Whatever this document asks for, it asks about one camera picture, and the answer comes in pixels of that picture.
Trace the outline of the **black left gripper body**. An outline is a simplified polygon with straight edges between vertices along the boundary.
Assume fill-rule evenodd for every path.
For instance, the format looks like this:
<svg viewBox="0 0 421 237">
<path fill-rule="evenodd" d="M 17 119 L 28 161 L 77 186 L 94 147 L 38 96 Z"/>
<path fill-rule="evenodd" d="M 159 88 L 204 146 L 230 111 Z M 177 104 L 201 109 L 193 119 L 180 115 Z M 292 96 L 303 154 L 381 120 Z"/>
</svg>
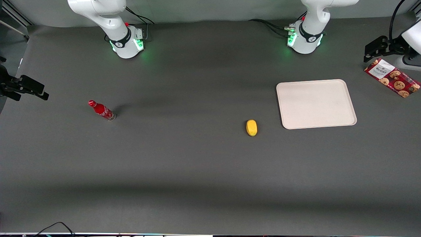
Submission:
<svg viewBox="0 0 421 237">
<path fill-rule="evenodd" d="M 388 40 L 388 55 L 406 55 L 409 51 L 410 46 L 403 37 Z"/>
</svg>

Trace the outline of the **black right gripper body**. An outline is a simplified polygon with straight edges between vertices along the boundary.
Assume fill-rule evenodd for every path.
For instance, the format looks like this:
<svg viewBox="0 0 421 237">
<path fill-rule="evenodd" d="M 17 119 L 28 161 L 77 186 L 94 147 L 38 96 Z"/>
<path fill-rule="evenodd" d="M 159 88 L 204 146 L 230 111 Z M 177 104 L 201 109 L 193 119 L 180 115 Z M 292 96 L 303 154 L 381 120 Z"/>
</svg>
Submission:
<svg viewBox="0 0 421 237">
<path fill-rule="evenodd" d="M 0 56 L 0 97 L 19 101 L 21 95 L 13 89 L 14 77 L 10 76 L 7 69 L 2 65 L 5 62 L 6 58 Z"/>
</svg>

